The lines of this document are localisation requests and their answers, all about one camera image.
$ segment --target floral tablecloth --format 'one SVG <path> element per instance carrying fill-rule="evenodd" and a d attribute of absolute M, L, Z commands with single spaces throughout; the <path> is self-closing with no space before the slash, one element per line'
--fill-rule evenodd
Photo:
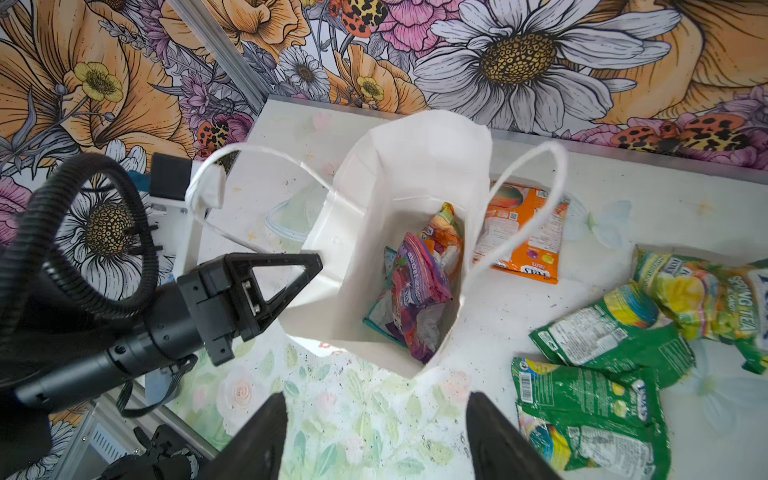
<path fill-rule="evenodd" d="M 201 352 L 169 405 L 216 448 L 269 394 L 283 391 L 288 433 L 280 478 L 403 478 L 428 470 L 472 477 L 467 373 L 438 368 L 417 383 L 350 353 L 320 358 L 278 322 L 254 340 L 236 340 L 234 352 L 219 367 Z"/>

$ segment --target vent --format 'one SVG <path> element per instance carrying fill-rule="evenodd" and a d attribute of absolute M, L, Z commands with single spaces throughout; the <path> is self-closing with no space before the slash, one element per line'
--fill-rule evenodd
<path fill-rule="evenodd" d="M 128 455 L 128 450 L 120 445 L 101 424 L 96 425 L 94 429 L 93 436 L 91 437 L 91 446 L 108 464 Z"/>

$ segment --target bag handle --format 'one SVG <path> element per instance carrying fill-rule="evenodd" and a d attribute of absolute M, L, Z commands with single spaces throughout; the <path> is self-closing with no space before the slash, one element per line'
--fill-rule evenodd
<path fill-rule="evenodd" d="M 311 168 L 309 165 L 307 165 L 303 161 L 298 161 L 296 158 L 293 158 L 282 151 L 275 150 L 274 148 L 262 147 L 260 145 L 253 145 L 253 144 L 247 144 L 247 143 L 235 143 L 235 144 L 225 145 L 222 148 L 214 151 L 208 158 L 206 158 L 203 164 L 197 170 L 196 174 L 192 177 L 192 180 L 190 180 L 189 186 L 187 187 L 187 192 L 184 195 L 184 202 L 187 204 L 187 209 L 194 215 L 194 219 L 196 221 L 210 228 L 213 232 L 221 235 L 222 237 L 228 240 L 231 240 L 234 243 L 237 243 L 238 245 L 241 245 L 242 247 L 246 247 L 247 249 L 253 250 L 254 252 L 257 252 L 257 253 L 269 253 L 263 248 L 259 247 L 258 245 L 255 245 L 251 242 L 246 242 L 245 240 L 241 240 L 240 238 L 235 237 L 231 233 L 221 230 L 219 227 L 216 227 L 215 225 L 212 225 L 211 223 L 209 223 L 208 220 L 205 218 L 205 211 L 208 207 L 211 207 L 211 205 L 204 204 L 204 202 L 203 202 L 204 205 L 200 205 L 200 202 L 198 201 L 200 199 L 200 192 L 198 190 L 200 187 L 200 182 L 205 175 L 205 172 L 211 169 L 215 165 L 216 161 L 235 151 L 248 151 L 248 152 L 260 153 L 260 154 L 269 154 L 269 155 L 274 155 L 276 157 L 280 157 L 285 160 L 288 160 L 290 163 L 298 165 L 302 170 L 312 175 L 312 177 L 318 182 L 320 182 L 320 184 L 323 185 L 331 194 L 333 194 L 334 197 L 337 197 L 339 200 L 347 204 L 355 212 L 357 212 L 360 215 L 363 215 L 365 213 L 365 211 L 360 207 L 360 205 L 351 201 L 349 198 L 345 197 L 344 195 L 340 194 L 339 191 L 336 188 L 333 188 L 331 184 L 326 182 L 325 179 L 319 173 L 317 173 L 316 170 Z"/>
<path fill-rule="evenodd" d="M 491 253 L 482 257 L 480 261 L 478 261 L 474 266 L 468 266 L 474 257 L 474 252 L 465 252 L 465 268 L 469 268 L 469 271 L 463 281 L 462 296 L 464 296 L 463 292 L 466 292 L 468 288 L 477 280 L 480 273 L 493 265 L 499 258 L 504 258 L 510 255 L 512 251 L 521 246 L 523 242 L 525 242 L 536 230 L 541 228 L 541 226 L 544 225 L 544 223 L 549 219 L 549 216 L 552 215 L 554 209 L 557 208 L 557 206 L 560 204 L 560 199 L 565 192 L 565 180 L 568 177 L 568 151 L 565 150 L 565 147 L 556 141 L 546 141 L 543 144 L 538 145 L 537 147 L 533 147 L 531 150 L 525 152 L 523 155 L 518 157 L 517 160 L 513 161 L 506 170 L 504 170 L 504 173 L 502 173 L 491 191 L 488 193 L 488 199 L 486 200 L 484 207 L 485 209 L 488 208 L 488 205 L 493 200 L 493 197 L 498 192 L 498 189 L 502 187 L 505 180 L 507 180 L 512 175 L 512 173 L 515 172 L 515 170 L 531 160 L 533 157 L 536 157 L 546 151 L 552 153 L 555 163 L 554 180 L 552 181 L 552 189 L 549 193 L 547 201 L 545 202 L 544 206 L 533 216 L 533 218 L 531 218 L 517 233 L 512 235 L 503 244 L 496 247 Z M 478 225 L 478 228 L 476 229 L 477 231 L 472 232 L 472 237 L 469 238 L 478 239 L 480 237 L 482 228 L 483 222 Z"/>

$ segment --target white table surface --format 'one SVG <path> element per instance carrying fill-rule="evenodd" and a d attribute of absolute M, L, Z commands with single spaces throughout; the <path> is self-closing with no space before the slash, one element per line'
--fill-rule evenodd
<path fill-rule="evenodd" d="M 272 99 L 248 141 L 280 149 L 331 173 L 367 130 L 386 121 Z M 501 173 L 530 147 L 496 140 L 492 174 Z M 552 171 L 548 161 L 534 161 L 518 176 L 549 185 Z M 310 181 L 308 174 L 285 161 L 242 153 L 227 181 L 224 209 L 212 212 L 210 221 L 271 250 L 295 249 L 295 244 L 281 244 L 263 221 L 270 208 Z M 441 365 L 442 371 L 468 373 L 471 389 L 485 392 L 513 424 L 517 418 L 511 359 L 541 358 L 528 333 L 626 283 L 636 243 L 693 247 L 717 254 L 713 260 L 733 265 L 768 257 L 768 187 L 764 185 L 572 154 L 567 190 L 596 213 L 613 201 L 629 200 L 632 210 L 624 229 L 624 247 L 609 250 L 592 235 L 575 243 L 564 242 L 556 286 L 489 270 L 476 288 L 482 294 L 471 299 L 466 314 L 457 319 Z M 243 249 L 204 231 L 200 261 L 233 251 Z M 256 339 L 257 347 L 262 338 Z M 755 377 L 741 370 L 742 359 L 735 348 L 706 342 L 706 349 L 711 374 Z M 425 376 L 420 381 L 430 379 Z M 763 459 L 768 445 L 768 409 L 739 411 L 736 431 L 721 435 L 707 423 L 697 396 L 668 389 L 662 392 L 662 399 L 673 448 L 670 478 L 768 478 Z M 452 442 L 448 437 L 465 431 L 459 425 L 463 421 L 462 416 L 456 426 L 442 431 L 444 442 Z M 427 468 L 422 473 L 425 478 L 443 479 L 471 474 L 471 459 L 466 456 L 457 458 L 449 469 Z M 569 472 L 565 478 L 620 477 L 603 469 L 583 469 Z"/>

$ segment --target candy bag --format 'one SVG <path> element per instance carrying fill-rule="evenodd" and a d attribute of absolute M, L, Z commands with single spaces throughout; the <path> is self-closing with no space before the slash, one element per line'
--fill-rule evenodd
<path fill-rule="evenodd" d="M 694 364 L 694 353 L 675 325 L 634 282 L 530 337 L 550 362 L 613 373 L 652 367 L 662 389 Z"/>
<path fill-rule="evenodd" d="M 419 234 L 429 252 L 445 270 L 450 280 L 458 274 L 458 264 L 462 258 L 462 235 L 456 223 L 453 205 L 445 202 L 442 208 Z"/>
<path fill-rule="evenodd" d="M 689 340 L 734 343 L 743 368 L 768 367 L 768 260 L 747 266 L 635 249 L 633 278 Z"/>
<path fill-rule="evenodd" d="M 556 471 L 664 480 L 671 452 L 655 371 L 603 375 L 516 358 L 520 432 Z"/>
<path fill-rule="evenodd" d="M 451 289 L 445 270 L 413 233 L 397 250 L 392 283 L 395 324 L 413 358 L 427 363 L 440 341 L 440 317 Z"/>
<path fill-rule="evenodd" d="M 536 187 L 503 184 L 485 212 L 483 230 L 475 246 L 475 262 L 518 232 L 547 201 L 547 192 Z M 497 270 L 526 276 L 541 282 L 558 282 L 560 242 L 568 201 L 554 210 L 539 233 L 528 238 L 509 260 L 500 259 Z"/>
<path fill-rule="evenodd" d="M 406 340 L 395 325 L 395 317 L 392 314 L 392 265 L 395 263 L 397 252 L 386 247 L 384 249 L 384 290 L 376 298 L 371 310 L 362 321 L 367 326 L 384 336 L 406 346 Z"/>

